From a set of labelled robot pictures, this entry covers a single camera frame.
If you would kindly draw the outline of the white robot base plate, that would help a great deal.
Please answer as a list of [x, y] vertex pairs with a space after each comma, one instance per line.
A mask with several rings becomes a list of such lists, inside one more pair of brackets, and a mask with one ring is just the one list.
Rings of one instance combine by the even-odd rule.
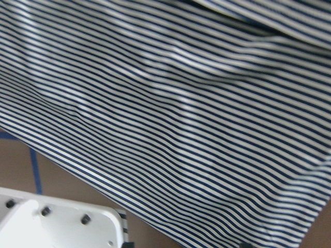
[[122, 247], [125, 231], [113, 208], [1, 188], [1, 247]]

